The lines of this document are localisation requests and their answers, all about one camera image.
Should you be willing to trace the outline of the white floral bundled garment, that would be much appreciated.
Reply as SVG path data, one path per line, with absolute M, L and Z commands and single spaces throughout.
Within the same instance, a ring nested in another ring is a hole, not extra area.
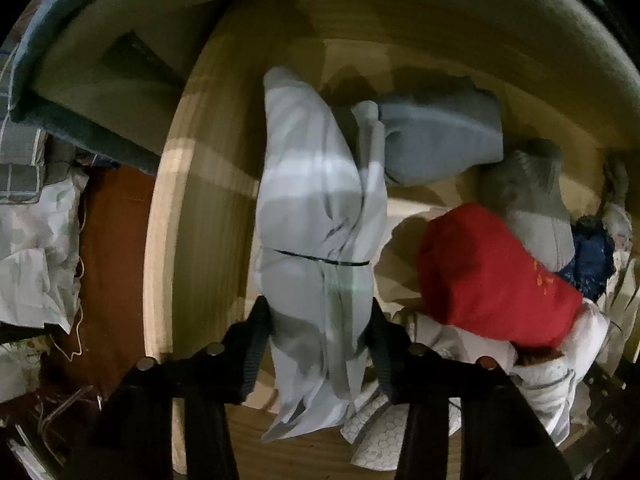
M 626 211 L 626 167 L 613 156 L 606 161 L 604 174 L 602 221 L 614 242 L 614 274 L 601 300 L 610 326 L 597 362 L 613 375 L 622 359 L 635 363 L 639 357 L 639 257 L 634 254 L 634 227 Z

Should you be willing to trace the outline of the red rolled underwear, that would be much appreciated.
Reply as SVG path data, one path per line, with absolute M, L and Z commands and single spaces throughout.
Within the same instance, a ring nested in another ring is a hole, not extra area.
M 559 347 L 582 307 L 582 294 L 479 204 L 428 222 L 416 274 L 424 314 L 521 348 Z

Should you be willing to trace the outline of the grey plaid cloth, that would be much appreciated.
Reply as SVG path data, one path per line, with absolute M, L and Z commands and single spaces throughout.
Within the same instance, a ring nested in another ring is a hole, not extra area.
M 37 203 L 46 175 L 42 129 L 12 122 L 9 115 L 12 63 L 18 43 L 6 38 L 1 46 L 1 183 L 2 205 Z

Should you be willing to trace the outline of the white hexagon pattern roll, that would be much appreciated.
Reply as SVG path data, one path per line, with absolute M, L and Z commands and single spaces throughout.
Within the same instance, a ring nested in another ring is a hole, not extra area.
M 409 416 L 409 404 L 391 404 L 378 382 L 369 382 L 356 403 L 356 412 L 340 433 L 352 446 L 354 466 L 373 471 L 395 471 Z

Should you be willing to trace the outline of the navy floral underwear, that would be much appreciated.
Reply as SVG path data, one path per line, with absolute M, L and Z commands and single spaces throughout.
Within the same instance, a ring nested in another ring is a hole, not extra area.
M 582 296 L 597 302 L 615 273 L 614 240 L 596 216 L 579 218 L 572 224 L 572 235 L 574 257 L 558 275 Z

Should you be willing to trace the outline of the light grey garment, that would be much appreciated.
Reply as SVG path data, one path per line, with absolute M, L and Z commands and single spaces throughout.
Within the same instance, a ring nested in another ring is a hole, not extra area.
M 280 410 L 265 433 L 270 442 L 340 426 L 354 412 L 387 192 L 375 102 L 353 106 L 344 133 L 320 94 L 292 70 L 270 68 L 264 89 L 255 280 L 273 319 Z

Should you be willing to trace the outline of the pale blue bundled garment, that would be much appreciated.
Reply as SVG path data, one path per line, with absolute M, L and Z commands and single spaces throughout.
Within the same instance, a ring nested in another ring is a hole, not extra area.
M 532 365 L 514 366 L 512 382 L 556 446 L 570 435 L 570 409 L 576 393 L 576 373 L 565 356 Z

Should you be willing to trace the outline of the blue-grey rolled garment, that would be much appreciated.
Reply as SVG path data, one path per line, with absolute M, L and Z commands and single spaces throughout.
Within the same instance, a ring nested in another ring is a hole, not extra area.
M 413 96 L 383 96 L 376 105 L 390 185 L 426 185 L 503 159 L 500 103 L 469 78 Z

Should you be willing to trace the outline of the white patterned bedding pile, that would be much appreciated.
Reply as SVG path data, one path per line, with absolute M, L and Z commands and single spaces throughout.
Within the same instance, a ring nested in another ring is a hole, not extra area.
M 1 326 L 69 334 L 78 312 L 78 208 L 88 177 L 70 171 L 37 203 L 1 208 Z

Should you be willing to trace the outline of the wooden drawer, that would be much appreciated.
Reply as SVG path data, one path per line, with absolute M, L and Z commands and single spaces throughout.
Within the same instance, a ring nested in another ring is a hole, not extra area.
M 250 308 L 265 151 L 262 76 L 285 64 L 330 104 L 468 76 L 506 135 L 562 146 L 562 192 L 593 211 L 608 148 L 639 145 L 639 67 L 589 12 L 497 25 L 419 0 L 218 0 L 186 11 L 194 45 L 160 159 L 143 279 L 153 358 L 185 358 Z

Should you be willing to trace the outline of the grey ribbed rolled garment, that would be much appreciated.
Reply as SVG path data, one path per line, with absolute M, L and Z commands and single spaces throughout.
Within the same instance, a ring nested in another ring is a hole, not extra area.
M 562 168 L 563 154 L 554 142 L 530 139 L 480 177 L 480 202 L 551 272 L 575 255 L 560 189 Z

